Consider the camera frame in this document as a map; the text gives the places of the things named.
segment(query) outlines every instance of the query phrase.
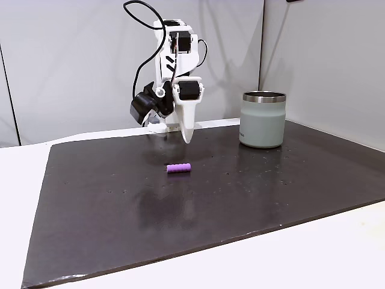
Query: table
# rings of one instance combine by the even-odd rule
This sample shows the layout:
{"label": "table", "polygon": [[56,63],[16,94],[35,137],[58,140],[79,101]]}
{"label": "table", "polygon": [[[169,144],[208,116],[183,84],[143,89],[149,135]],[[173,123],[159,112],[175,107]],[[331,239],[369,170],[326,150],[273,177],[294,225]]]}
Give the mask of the table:
{"label": "table", "polygon": [[[197,128],[239,124],[201,122]],[[94,138],[151,134],[149,128],[92,132],[3,148],[2,288],[20,288],[50,147]],[[178,258],[68,283],[79,288],[383,288],[385,202]]]}

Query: purple cylinder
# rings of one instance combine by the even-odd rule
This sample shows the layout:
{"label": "purple cylinder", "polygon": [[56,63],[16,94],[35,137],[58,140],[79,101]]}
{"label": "purple cylinder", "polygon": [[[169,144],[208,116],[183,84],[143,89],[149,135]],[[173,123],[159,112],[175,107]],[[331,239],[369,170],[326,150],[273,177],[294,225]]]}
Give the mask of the purple cylinder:
{"label": "purple cylinder", "polygon": [[190,164],[169,164],[167,166],[167,173],[182,173],[182,172],[190,172],[191,165]]}

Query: mug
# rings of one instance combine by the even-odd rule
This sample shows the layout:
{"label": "mug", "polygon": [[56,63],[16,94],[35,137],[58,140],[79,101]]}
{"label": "mug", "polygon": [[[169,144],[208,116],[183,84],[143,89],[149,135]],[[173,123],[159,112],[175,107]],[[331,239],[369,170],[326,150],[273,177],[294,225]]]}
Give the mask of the mug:
{"label": "mug", "polygon": [[239,141],[253,148],[275,148],[283,142],[286,94],[254,91],[243,94]]}

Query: white wall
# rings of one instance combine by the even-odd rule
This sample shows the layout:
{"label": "white wall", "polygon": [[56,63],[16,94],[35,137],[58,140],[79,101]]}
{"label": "white wall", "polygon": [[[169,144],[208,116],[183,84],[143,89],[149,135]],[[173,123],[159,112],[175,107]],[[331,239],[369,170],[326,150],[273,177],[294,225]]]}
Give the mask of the white wall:
{"label": "white wall", "polygon": [[[129,114],[132,82],[156,39],[123,2],[0,0],[0,40],[23,144],[137,126]],[[263,0],[148,2],[208,42],[208,59],[195,72],[206,87],[196,120],[239,116],[242,93],[258,87]],[[156,20],[145,8],[133,11]],[[138,89],[153,80],[151,62]]]}
{"label": "white wall", "polygon": [[0,148],[18,145],[19,141],[17,140],[12,115],[10,95],[0,54]]}
{"label": "white wall", "polygon": [[266,0],[260,89],[288,94],[290,120],[385,150],[384,15],[381,0]]}

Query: dark table mat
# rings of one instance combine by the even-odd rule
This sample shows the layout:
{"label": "dark table mat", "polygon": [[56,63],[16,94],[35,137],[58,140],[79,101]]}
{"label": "dark table mat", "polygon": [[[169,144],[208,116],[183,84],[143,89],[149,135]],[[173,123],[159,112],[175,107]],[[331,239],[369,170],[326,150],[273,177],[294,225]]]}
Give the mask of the dark table mat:
{"label": "dark table mat", "polygon": [[[238,126],[57,144],[49,154],[23,288],[100,276],[372,204],[385,154],[286,122],[270,150]],[[167,163],[191,163],[168,175]]]}

